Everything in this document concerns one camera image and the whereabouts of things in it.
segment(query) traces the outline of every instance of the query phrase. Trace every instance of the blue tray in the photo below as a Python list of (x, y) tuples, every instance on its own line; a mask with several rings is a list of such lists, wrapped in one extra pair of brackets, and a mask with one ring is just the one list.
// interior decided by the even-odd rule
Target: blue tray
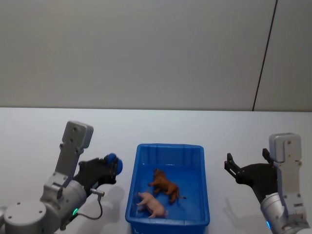
[[(166, 218), (147, 218), (148, 212), (139, 213), (138, 192), (153, 188), (153, 170), (159, 168), (180, 188), (179, 199), (169, 203), (167, 195), (155, 198), (169, 212)], [(197, 145), (140, 144), (132, 174), (125, 218), (133, 234), (203, 234), (210, 222), (205, 174), (204, 149)]]

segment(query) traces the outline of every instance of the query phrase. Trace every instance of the green indicator light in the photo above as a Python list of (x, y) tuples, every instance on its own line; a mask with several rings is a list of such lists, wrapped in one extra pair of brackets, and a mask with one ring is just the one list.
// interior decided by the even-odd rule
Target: green indicator light
[(78, 212), (78, 208), (76, 208), (73, 212), (73, 215), (75, 215)]

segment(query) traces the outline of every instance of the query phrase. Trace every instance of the animal figurine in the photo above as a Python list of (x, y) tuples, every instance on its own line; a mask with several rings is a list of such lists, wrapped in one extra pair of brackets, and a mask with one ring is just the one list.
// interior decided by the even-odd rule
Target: animal figurine
[(186, 199), (186, 197), (180, 196), (179, 187), (170, 182), (166, 178), (166, 174), (160, 169), (154, 169), (154, 180), (152, 183), (149, 183), (148, 186), (154, 186), (155, 194), (163, 191), (166, 195), (171, 196), (171, 199), (169, 200), (170, 203), (174, 203), (177, 198)]
[(137, 206), (142, 206), (139, 209), (139, 212), (148, 209), (151, 213), (149, 218), (165, 217), (168, 215), (168, 211), (165, 210), (163, 205), (156, 198), (154, 198), (153, 195), (148, 192), (138, 193), (138, 195), (142, 198), (142, 201), (137, 204)]

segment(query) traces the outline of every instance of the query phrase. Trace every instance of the robotic arm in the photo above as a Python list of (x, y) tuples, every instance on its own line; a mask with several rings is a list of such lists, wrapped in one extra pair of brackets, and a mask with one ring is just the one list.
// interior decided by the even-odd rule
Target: robotic arm
[(273, 234), (312, 234), (299, 188), (301, 138), (297, 134), (274, 134), (269, 138), (270, 152), (262, 155), (268, 164), (238, 167), (231, 154), (224, 168), (238, 184), (249, 185)]
[[(122, 170), (122, 162), (110, 154), (79, 163), (79, 173), (74, 176), (79, 156), (89, 147), (93, 127), (67, 122), (55, 171), (43, 186), (40, 201), (18, 202), (7, 209), (0, 208), (0, 227), (6, 234), (52, 234), (64, 230), (78, 215), (98, 219), (102, 215), (100, 199), (104, 192), (97, 190), (102, 184), (116, 183), (116, 175)], [(101, 215), (97, 218), (79, 214), (78, 209), (90, 194), (98, 195)]]

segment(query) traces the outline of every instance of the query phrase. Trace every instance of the white tabletop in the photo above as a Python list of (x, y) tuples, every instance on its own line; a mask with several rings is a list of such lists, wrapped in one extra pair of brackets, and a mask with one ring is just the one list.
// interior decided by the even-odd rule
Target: white tabletop
[[(131, 233), (124, 216), (140, 143), (203, 146), (211, 216), (207, 233), (266, 234), (254, 193), (247, 185), (236, 184), (224, 170), (224, 160), (231, 152), (241, 167), (265, 163), (261, 153), (269, 146), (269, 135), (283, 132), (298, 133), (302, 138), (300, 186), (312, 224), (312, 113), (0, 108), (0, 206), (41, 197), (56, 166), (68, 120), (94, 127), (90, 147), (80, 160), (114, 152), (123, 160), (123, 171), (115, 185), (101, 187), (106, 195), (100, 220), (77, 217), (58, 234)], [(96, 216), (96, 197), (89, 197), (80, 211)]]

